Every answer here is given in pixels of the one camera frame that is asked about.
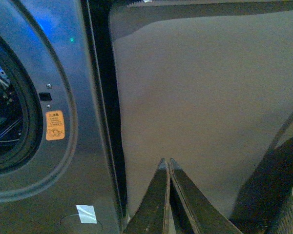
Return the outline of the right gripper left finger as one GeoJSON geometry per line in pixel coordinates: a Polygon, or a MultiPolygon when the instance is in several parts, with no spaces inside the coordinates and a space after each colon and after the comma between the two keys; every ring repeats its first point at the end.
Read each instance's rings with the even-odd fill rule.
{"type": "Polygon", "coordinates": [[[169,232],[170,172],[162,158],[125,234],[167,234],[169,232]]]}

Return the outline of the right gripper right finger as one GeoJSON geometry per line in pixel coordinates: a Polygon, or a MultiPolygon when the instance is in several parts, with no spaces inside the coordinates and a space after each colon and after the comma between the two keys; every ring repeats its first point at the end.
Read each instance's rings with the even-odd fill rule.
{"type": "Polygon", "coordinates": [[[240,234],[189,178],[173,158],[169,161],[170,203],[183,234],[240,234]]]}

